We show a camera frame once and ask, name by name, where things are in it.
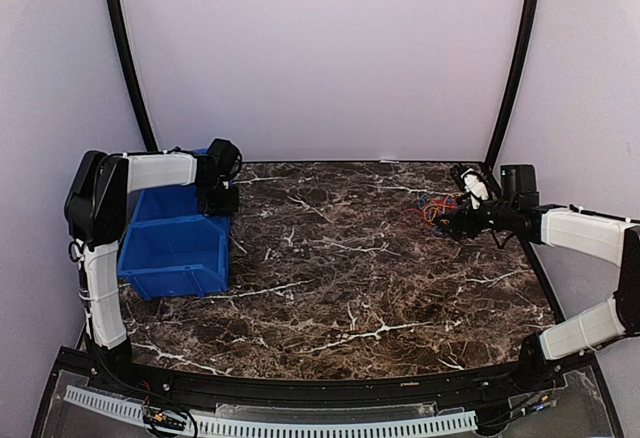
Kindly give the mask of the blue three-compartment plastic bin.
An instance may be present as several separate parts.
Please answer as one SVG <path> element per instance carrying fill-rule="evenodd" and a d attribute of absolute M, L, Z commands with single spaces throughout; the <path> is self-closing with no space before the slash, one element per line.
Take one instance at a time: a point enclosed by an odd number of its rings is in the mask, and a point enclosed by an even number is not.
<path fill-rule="evenodd" d="M 117 277 L 147 301 L 226 291 L 231 216 L 200 214 L 197 189 L 233 186 L 242 163 L 239 150 L 217 139 L 207 150 L 120 159 L 127 170 L 126 191 L 140 200 L 117 247 Z"/>

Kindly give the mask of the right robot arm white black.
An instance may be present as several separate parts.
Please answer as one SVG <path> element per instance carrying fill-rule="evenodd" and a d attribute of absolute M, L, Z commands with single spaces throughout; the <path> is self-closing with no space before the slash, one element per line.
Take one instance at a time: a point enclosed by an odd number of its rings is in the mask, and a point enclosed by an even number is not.
<path fill-rule="evenodd" d="M 499 191 L 470 167 L 457 164 L 451 175 L 461 195 L 453 210 L 435 220 L 447 237 L 463 241 L 505 233 L 508 239 L 589 257 L 618 272 L 615 289 L 602 302 L 523 340 L 510 371 L 517 390 L 540 388 L 565 359 L 638 337 L 638 220 L 573 204 L 542 203 L 531 164 L 503 166 Z"/>

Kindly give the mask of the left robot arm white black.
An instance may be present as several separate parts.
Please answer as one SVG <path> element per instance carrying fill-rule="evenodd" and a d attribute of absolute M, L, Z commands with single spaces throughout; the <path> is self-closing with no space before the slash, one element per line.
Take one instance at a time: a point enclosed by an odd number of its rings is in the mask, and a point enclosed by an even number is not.
<path fill-rule="evenodd" d="M 119 281 L 145 300 L 226 291 L 241 168 L 240 150 L 221 138 L 205 150 L 84 155 L 64 207 L 68 253 L 78 266 L 88 347 L 120 394 L 134 393 L 141 373 L 130 364 Z"/>

